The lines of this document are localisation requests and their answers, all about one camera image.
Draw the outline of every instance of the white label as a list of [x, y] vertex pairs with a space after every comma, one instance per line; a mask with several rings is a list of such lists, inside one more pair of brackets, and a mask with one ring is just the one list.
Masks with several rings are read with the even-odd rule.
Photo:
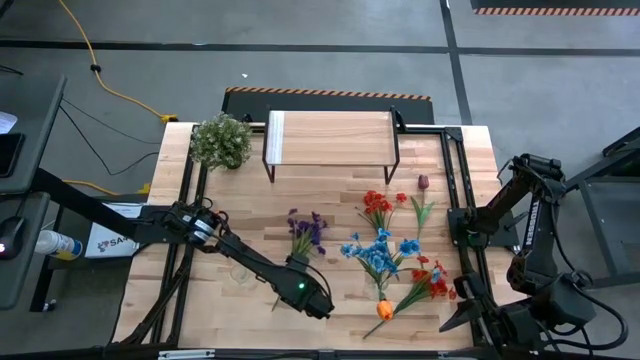
[[540, 200], [531, 204], [531, 215], [529, 216], [529, 228], [527, 229], [527, 238], [525, 239], [524, 245], [531, 246], [531, 242], [533, 242], [533, 235], [536, 233], [536, 226], [538, 220], [538, 210], [540, 209]]

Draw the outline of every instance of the black metal bracket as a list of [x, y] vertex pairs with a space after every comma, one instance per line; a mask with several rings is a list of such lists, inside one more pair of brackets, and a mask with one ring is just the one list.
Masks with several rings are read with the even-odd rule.
[[459, 127], [445, 127], [444, 132], [457, 142], [464, 141], [462, 139], [462, 129]]

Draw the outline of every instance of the computer mouse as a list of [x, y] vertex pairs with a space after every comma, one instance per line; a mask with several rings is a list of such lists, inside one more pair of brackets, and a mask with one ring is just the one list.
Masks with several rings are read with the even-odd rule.
[[20, 216], [12, 216], [0, 222], [0, 260], [10, 260], [22, 250], [22, 233], [25, 220]]

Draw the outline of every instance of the orange tulip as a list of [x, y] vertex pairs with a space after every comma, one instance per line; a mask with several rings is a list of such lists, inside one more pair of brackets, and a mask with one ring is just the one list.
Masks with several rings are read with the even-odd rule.
[[384, 321], [389, 321], [393, 318], [393, 306], [388, 300], [382, 300], [378, 303], [378, 316]]

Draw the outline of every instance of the white paper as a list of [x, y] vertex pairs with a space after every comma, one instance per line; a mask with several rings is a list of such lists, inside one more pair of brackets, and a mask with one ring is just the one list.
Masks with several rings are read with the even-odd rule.
[[16, 122], [18, 122], [18, 118], [15, 115], [0, 111], [0, 134], [8, 133]]
[[[104, 204], [118, 214], [135, 219], [140, 216], [143, 204]], [[87, 242], [86, 258], [127, 257], [133, 255], [140, 245], [102, 225], [94, 223], [91, 226], [89, 241]]]

